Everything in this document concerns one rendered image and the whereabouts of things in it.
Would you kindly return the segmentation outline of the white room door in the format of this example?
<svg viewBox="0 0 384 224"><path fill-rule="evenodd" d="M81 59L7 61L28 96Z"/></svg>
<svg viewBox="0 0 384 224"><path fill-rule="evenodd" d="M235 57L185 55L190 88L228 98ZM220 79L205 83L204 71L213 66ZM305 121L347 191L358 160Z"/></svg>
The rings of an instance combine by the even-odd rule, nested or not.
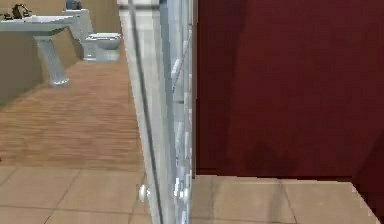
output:
<svg viewBox="0 0 384 224"><path fill-rule="evenodd" d="M191 224L198 0L118 0L152 224Z"/></svg>

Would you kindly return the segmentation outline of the white pedestal sink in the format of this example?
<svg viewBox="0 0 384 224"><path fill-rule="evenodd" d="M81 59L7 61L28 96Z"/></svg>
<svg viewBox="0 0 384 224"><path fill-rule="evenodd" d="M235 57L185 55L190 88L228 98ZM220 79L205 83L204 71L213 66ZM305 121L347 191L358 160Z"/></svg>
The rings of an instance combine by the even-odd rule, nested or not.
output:
<svg viewBox="0 0 384 224"><path fill-rule="evenodd" d="M22 32L36 41L49 73L49 84L61 87L69 82L61 60L56 52L53 37L69 28L75 21L73 16L37 16L0 22L0 32Z"/></svg>

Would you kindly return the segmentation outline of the dark sink faucet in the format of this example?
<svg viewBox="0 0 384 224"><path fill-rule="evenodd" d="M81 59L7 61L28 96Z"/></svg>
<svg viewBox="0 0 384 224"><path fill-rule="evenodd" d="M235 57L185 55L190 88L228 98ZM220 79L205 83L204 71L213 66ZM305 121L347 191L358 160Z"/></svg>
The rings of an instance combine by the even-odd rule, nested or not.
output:
<svg viewBox="0 0 384 224"><path fill-rule="evenodd" d="M22 3L16 3L12 7L10 13L8 12L0 13L0 16L2 16L5 20L23 19L25 17L31 16L31 10L29 10Z"/></svg>

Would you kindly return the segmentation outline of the white round door knob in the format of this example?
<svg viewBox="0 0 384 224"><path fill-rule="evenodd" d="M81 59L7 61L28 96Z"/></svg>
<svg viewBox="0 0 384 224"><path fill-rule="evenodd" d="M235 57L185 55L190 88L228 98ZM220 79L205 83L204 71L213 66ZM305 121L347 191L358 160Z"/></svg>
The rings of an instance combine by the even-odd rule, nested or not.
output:
<svg viewBox="0 0 384 224"><path fill-rule="evenodd" d="M143 184L139 188L139 200L141 202L145 202L148 199L148 196L150 195L149 187L146 184Z"/></svg>

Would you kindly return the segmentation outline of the white toilet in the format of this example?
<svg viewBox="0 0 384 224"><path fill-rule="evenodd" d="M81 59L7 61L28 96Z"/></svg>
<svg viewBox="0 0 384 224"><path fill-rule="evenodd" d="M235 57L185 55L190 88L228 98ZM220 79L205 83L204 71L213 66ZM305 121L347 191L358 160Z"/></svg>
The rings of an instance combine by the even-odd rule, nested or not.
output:
<svg viewBox="0 0 384 224"><path fill-rule="evenodd" d="M88 9L62 11L64 16L73 16L74 22L70 30L75 40L83 48L83 59L94 62L112 62L120 59L120 33L96 33L93 30Z"/></svg>

